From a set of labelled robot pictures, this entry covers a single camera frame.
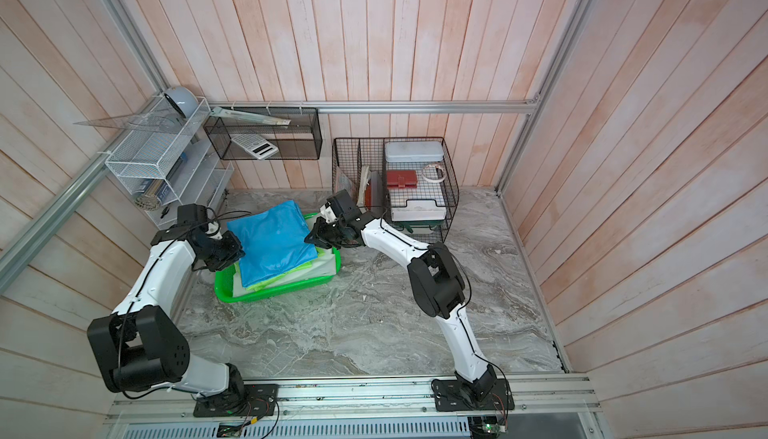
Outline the green plastic perforated basket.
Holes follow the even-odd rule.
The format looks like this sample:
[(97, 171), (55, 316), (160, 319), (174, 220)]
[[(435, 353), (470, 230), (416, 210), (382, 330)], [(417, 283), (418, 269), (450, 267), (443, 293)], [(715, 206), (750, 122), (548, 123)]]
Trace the green plastic perforated basket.
[[(337, 259), (337, 267), (338, 267), (337, 273), (342, 268), (342, 257), (339, 251), (338, 251), (338, 254), (339, 254), (339, 258)], [(233, 276), (235, 273), (234, 265), (228, 267), (225, 270), (219, 271), (215, 274), (215, 285), (214, 285), (215, 294), (217, 298), (224, 303), (255, 302), (255, 301), (264, 300), (264, 299), (268, 299), (268, 298), (272, 298), (272, 297), (276, 297), (276, 296), (280, 296), (280, 295), (284, 295), (292, 292), (297, 292), (297, 291), (312, 288), (318, 285), (326, 284), (330, 282), (334, 278), (334, 276), (337, 274), (336, 273), (333, 276), (327, 276), (327, 277), (317, 277), (317, 278), (309, 279), (299, 283), (282, 285), (282, 286), (270, 288), (261, 292), (249, 293), (241, 297), (234, 297), (233, 296)]]

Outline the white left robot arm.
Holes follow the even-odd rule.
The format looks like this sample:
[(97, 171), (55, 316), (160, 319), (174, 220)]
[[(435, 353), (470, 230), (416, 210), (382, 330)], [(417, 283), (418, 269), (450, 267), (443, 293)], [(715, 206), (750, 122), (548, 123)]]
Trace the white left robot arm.
[(126, 297), (87, 329), (106, 388), (129, 400), (161, 390), (187, 393), (196, 417), (277, 417), (276, 386), (248, 385), (235, 365), (193, 354), (171, 318), (197, 262), (218, 272), (243, 255), (239, 239), (222, 230), (211, 208), (182, 206), (175, 224), (153, 237), (148, 262)]

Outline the white raincoat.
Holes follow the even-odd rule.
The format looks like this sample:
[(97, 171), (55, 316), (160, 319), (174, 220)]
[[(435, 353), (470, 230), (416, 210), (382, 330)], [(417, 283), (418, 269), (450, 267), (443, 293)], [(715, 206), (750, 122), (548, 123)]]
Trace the white raincoat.
[[(313, 275), (310, 278), (302, 280), (302, 281), (306, 281), (306, 280), (309, 280), (309, 279), (314, 279), (314, 278), (317, 278), (317, 277), (333, 276), (338, 271), (337, 259), (339, 258), (339, 254), (338, 254), (338, 250), (337, 249), (335, 249), (335, 248), (332, 248), (332, 249), (317, 248), (316, 252), (318, 254), (318, 257), (315, 258), (315, 259), (319, 260), (319, 265), (313, 271)], [(234, 297), (241, 297), (241, 296), (244, 296), (244, 295), (249, 294), (249, 293), (256, 293), (256, 292), (261, 292), (261, 291), (267, 290), (267, 289), (264, 289), (264, 290), (256, 291), (256, 292), (246, 291), (247, 287), (243, 286), (242, 275), (241, 275), (241, 270), (240, 270), (239, 263), (236, 263), (234, 265), (234, 267), (235, 267), (235, 273), (234, 273), (234, 276), (233, 276), (233, 296)]]

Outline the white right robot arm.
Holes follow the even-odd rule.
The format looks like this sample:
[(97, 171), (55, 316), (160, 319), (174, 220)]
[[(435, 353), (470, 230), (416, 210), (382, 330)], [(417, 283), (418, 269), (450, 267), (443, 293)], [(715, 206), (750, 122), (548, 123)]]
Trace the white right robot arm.
[(323, 249), (375, 249), (407, 271), (416, 304), (436, 320), (454, 361), (453, 379), (431, 383), (438, 411), (514, 409), (505, 374), (481, 352), (467, 315), (471, 286), (445, 244), (400, 232), (362, 210), (345, 190), (327, 199), (305, 242)]

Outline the light green raincoat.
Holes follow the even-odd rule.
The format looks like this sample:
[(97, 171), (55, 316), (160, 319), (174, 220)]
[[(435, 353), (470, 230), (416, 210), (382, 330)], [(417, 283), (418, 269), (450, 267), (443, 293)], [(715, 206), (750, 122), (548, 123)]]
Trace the light green raincoat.
[(288, 272), (265, 279), (263, 281), (259, 281), (247, 287), (246, 291), (256, 292), (256, 291), (261, 291), (264, 289), (269, 289), (269, 288), (277, 287), (280, 285), (290, 284), (290, 283), (299, 282), (299, 281), (308, 279), (313, 275), (313, 271), (316, 269), (318, 265), (319, 265), (318, 259), (308, 261), (304, 264), (297, 266), (294, 269), (291, 269)]

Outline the blue raincoat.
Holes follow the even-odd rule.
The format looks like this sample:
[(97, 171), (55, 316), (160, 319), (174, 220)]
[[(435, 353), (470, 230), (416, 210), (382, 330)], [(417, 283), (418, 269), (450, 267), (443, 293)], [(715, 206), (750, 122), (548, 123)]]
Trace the blue raincoat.
[(239, 260), (243, 288), (252, 288), (318, 258), (316, 248), (304, 241), (310, 230), (294, 200), (230, 221), (227, 225), (241, 242)]

